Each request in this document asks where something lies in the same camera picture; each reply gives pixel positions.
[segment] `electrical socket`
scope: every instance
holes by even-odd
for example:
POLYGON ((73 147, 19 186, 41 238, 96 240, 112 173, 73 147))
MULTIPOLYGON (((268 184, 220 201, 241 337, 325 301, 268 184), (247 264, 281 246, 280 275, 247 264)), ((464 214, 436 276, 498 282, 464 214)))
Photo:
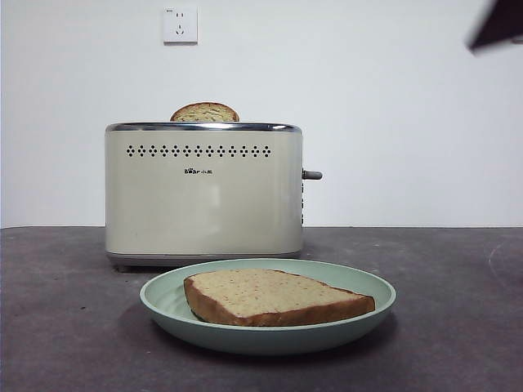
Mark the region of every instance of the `electrical socket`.
POLYGON ((198 8, 166 8, 163 13, 163 42, 197 43, 198 8))

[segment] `toast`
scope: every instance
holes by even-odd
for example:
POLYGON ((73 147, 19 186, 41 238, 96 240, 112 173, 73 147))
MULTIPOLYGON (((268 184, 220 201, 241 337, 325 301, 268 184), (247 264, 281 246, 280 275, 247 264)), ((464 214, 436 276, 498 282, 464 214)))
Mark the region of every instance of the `toast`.
POLYGON ((229 106, 217 102, 190 104, 174 112, 171 121, 180 123, 234 123, 239 115, 229 106))
POLYGON ((288 327, 375 310, 374 299, 276 269, 223 269, 185 278, 193 313, 209 323, 288 327))

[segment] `green plate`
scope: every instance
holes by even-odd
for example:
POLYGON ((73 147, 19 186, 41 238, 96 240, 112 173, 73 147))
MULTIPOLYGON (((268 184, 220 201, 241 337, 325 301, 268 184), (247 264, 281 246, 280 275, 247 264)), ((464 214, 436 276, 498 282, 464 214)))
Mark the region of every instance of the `green plate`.
POLYGON ((140 298, 161 328, 194 345, 235 354, 286 355, 326 350, 358 339, 385 318, 396 291, 384 279, 344 265, 294 259, 238 259, 189 265, 161 274, 141 288, 140 298), (283 270, 370 295, 376 310, 346 320, 296 327, 236 327, 199 321, 187 304, 184 278, 241 268, 283 270))

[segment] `toaster logo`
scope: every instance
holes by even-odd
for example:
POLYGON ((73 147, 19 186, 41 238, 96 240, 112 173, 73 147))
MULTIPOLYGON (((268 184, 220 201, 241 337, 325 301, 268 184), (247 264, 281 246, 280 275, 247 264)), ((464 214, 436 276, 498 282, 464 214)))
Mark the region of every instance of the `toaster logo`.
POLYGON ((211 169, 199 170, 199 169, 194 169, 192 167, 184 169, 183 172, 184 172, 184 174, 212 174, 211 169))

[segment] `countertop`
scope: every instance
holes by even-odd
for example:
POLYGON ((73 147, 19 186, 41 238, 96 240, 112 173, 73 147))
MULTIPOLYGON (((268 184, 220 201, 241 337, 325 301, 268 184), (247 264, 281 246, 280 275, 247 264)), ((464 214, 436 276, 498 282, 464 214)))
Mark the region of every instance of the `countertop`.
POLYGON ((2 390, 519 391, 523 228, 305 228, 302 259, 397 291, 368 335, 336 349, 250 357, 167 334, 140 303, 167 269, 116 271, 104 228, 2 230, 2 390))

